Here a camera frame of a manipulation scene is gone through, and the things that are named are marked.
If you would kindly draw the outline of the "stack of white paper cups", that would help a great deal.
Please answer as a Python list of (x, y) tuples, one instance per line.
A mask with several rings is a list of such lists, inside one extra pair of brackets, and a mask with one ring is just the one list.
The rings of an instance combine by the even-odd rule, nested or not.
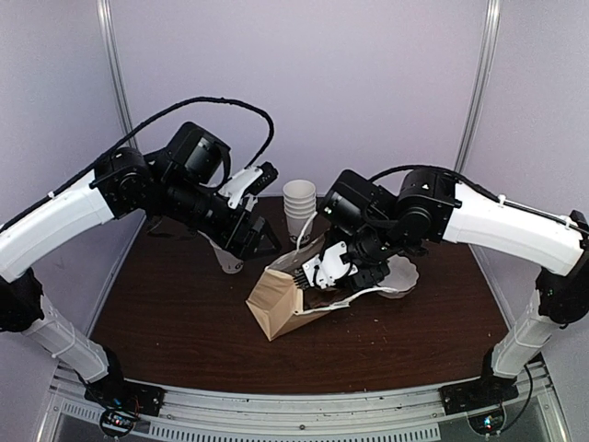
[(307, 220), (316, 212), (316, 186), (309, 180), (291, 180), (283, 186), (283, 209), (289, 239), (307, 244), (311, 240), (313, 222)]

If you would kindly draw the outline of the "brown paper takeout bag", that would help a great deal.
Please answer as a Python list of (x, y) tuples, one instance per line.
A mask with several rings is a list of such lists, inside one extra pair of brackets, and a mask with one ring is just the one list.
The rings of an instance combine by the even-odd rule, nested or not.
[[(328, 244), (325, 237), (300, 244), (268, 265), (251, 291), (246, 304), (271, 342), (276, 338), (319, 319), (331, 311), (347, 308), (364, 294), (380, 291), (380, 284), (362, 290), (340, 287), (346, 272), (341, 256), (349, 253), (341, 240)], [(348, 296), (329, 307), (304, 310), (304, 294), (336, 292)]]

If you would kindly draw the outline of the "brown cardboard cup carrier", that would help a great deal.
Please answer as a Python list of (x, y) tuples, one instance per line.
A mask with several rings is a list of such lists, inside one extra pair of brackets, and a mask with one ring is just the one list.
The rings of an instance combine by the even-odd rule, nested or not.
[(304, 310), (329, 307), (345, 299), (348, 295), (336, 292), (309, 292), (304, 294)]

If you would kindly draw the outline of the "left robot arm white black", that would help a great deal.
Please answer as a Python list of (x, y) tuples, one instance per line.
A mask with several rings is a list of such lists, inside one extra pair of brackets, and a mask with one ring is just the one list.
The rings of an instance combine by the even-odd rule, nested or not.
[(269, 162), (230, 172), (220, 145), (123, 148), (96, 162), (58, 194), (47, 195), (1, 227), (1, 329), (21, 332), (72, 367), (113, 409), (132, 401), (116, 355), (84, 336), (43, 294), (32, 266), (68, 240), (142, 210), (168, 217), (247, 261), (281, 248), (267, 221), (251, 214), (255, 197), (278, 177)]

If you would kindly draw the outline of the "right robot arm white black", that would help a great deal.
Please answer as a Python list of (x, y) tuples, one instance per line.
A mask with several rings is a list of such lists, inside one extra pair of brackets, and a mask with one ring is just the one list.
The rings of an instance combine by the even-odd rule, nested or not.
[(425, 241), (477, 245), (540, 267), (528, 307), (486, 354), (472, 386), (472, 399), (491, 406), (557, 328), (587, 314), (587, 222), (578, 211), (556, 216), (508, 202), (452, 170), (406, 170), (398, 194), (350, 169), (328, 192), (330, 222), (359, 270), (382, 268), (400, 252), (423, 254)]

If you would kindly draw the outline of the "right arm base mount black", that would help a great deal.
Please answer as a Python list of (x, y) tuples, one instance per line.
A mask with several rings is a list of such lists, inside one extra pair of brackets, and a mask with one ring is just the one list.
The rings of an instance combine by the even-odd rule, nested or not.
[(519, 395), (515, 378), (497, 377), (489, 366), (478, 378), (443, 386), (439, 393), (446, 415), (501, 405)]

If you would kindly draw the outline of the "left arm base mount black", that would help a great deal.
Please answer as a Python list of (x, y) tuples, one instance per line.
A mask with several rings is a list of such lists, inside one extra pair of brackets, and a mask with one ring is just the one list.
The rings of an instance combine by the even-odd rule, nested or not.
[(105, 409), (159, 416), (165, 397), (164, 389), (126, 380), (117, 365), (109, 365), (106, 376), (94, 382), (81, 376), (78, 378), (85, 387), (85, 398)]

